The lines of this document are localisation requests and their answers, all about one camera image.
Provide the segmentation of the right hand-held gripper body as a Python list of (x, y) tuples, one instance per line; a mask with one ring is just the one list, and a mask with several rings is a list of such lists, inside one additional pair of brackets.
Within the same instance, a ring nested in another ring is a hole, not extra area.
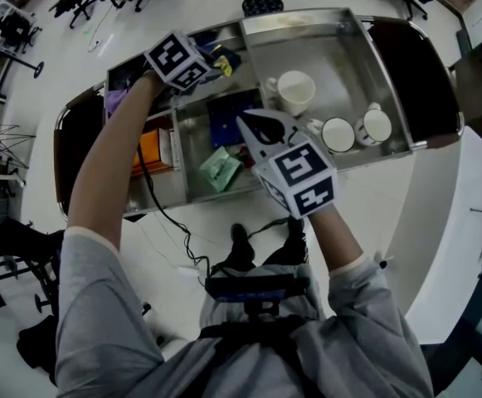
[(331, 157), (301, 130), (285, 146), (253, 167), (266, 193), (295, 219), (334, 202), (337, 168)]

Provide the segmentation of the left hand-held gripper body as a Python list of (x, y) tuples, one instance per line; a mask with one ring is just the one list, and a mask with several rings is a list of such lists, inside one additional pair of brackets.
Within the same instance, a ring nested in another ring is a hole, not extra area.
[(212, 68), (196, 45), (180, 31), (171, 31), (144, 52), (146, 61), (167, 85), (185, 91), (202, 80)]

